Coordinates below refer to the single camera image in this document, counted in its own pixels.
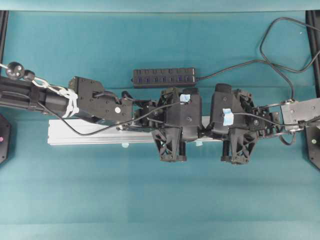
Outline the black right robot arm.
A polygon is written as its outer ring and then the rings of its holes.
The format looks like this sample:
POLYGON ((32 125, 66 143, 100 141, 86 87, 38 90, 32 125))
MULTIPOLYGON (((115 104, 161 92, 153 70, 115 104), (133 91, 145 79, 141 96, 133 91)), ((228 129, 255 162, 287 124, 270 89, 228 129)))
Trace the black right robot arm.
POLYGON ((320 126, 320 100, 285 100, 278 104, 255 106, 252 94, 240 89, 217 88, 212 97, 212 131, 222 137, 221 161, 244 165, 259 140, 320 126))

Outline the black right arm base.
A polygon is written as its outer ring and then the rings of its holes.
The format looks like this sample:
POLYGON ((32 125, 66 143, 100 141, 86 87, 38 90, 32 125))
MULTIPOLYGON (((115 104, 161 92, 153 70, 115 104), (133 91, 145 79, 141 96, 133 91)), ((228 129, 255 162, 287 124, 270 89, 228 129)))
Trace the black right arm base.
POLYGON ((320 169, 320 129, 317 126, 306 127, 305 139, 309 161, 320 169))

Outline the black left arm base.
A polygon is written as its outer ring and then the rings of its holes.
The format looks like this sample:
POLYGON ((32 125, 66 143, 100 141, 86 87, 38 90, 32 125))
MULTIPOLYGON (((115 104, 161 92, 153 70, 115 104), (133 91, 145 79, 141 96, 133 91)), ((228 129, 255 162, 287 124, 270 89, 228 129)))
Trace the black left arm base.
POLYGON ((8 158, 11 138, 11 124, 1 114, 0 115, 0 163, 4 163, 8 158))

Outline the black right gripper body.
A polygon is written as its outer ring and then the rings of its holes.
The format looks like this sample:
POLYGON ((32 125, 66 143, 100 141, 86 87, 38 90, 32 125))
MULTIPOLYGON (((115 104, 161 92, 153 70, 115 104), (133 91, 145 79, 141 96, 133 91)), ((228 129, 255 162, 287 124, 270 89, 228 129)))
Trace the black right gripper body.
POLYGON ((221 161, 247 164, 258 140, 278 134, 283 127, 280 114, 267 106, 255 107, 251 93, 237 89, 232 94, 231 111, 235 116, 224 136, 221 161))

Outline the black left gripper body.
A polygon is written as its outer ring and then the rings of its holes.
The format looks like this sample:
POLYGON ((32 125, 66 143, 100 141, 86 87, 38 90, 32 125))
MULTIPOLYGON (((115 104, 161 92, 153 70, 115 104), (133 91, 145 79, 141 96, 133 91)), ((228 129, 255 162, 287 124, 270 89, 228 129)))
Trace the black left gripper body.
POLYGON ((161 91, 158 101, 135 102, 139 109, 134 112, 134 117, 146 116, 134 124, 151 132, 160 160, 163 162, 175 163, 187 160, 186 143, 182 141, 182 124, 174 122, 178 119, 180 108, 185 104, 180 101, 181 93, 180 88, 171 87, 161 91))

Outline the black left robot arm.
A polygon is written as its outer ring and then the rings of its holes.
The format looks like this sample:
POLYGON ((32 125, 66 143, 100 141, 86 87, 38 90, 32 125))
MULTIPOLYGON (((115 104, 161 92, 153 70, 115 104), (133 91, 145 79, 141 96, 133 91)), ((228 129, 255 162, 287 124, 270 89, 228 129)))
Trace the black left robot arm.
POLYGON ((127 91, 121 95, 108 91, 96 80, 74 77, 63 87, 50 84, 18 62, 2 64, 5 77, 0 79, 0 104, 55 116, 63 123, 69 118, 101 125, 101 131, 119 129, 150 132, 160 159, 186 161, 183 126, 171 117, 191 104, 191 96, 178 88, 161 93, 158 101, 140 100, 127 91))

